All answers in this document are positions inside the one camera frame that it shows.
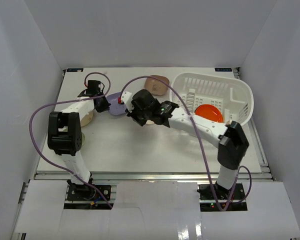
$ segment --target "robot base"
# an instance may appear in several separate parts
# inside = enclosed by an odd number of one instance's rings
[[[111,198],[111,185],[94,185],[100,192],[104,195],[105,199],[108,201]],[[71,184],[68,186],[66,193],[66,199],[68,201],[94,201],[100,197],[99,193],[91,189],[87,191],[82,191],[75,189]]]

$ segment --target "black mount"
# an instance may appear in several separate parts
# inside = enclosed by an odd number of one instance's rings
[[[220,135],[218,162],[227,169],[237,170],[249,147],[249,142],[240,123],[227,124],[224,135]]]
[[[148,120],[151,120],[157,125],[164,125],[169,128],[168,119],[172,117],[171,113],[176,108],[179,108],[178,104],[171,101],[160,103],[146,89],[138,91],[132,97],[131,103],[134,109],[132,112],[126,110],[127,116],[131,117],[140,126],[145,125]]]
[[[88,87],[87,89],[83,90],[79,95],[78,98],[80,97],[97,97],[101,96],[104,94],[103,90],[100,88],[100,81],[97,80],[88,80]],[[104,111],[108,111],[110,108],[109,106],[111,105],[105,96],[101,98],[96,98],[93,99],[94,102],[94,108],[98,113],[102,113]]]
[[[55,154],[75,156],[82,146],[82,133],[78,112],[63,113],[52,111],[48,121],[48,147]]]

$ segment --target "purple plate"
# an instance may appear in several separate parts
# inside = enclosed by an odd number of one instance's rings
[[[107,101],[111,104],[109,113],[113,116],[119,116],[126,114],[126,105],[118,103],[118,97],[120,96],[120,92],[116,92],[106,96]]]

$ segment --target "brown bowl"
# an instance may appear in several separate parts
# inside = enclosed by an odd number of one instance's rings
[[[169,79],[166,78],[165,76],[151,75],[151,77],[155,77],[155,78],[163,81],[167,85],[170,84]],[[147,78],[145,80],[144,88],[147,89],[152,95],[155,95],[155,96],[162,96],[162,95],[166,94],[166,92],[168,90],[168,87],[166,85],[164,85],[162,82],[152,79],[152,78]]]

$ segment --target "white paper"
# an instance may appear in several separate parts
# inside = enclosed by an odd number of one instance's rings
[[[112,210],[63,210],[53,240],[202,240],[196,183],[127,181]]]
[[[53,235],[59,229],[64,209],[67,182],[64,180],[32,180],[15,227],[16,233]]]

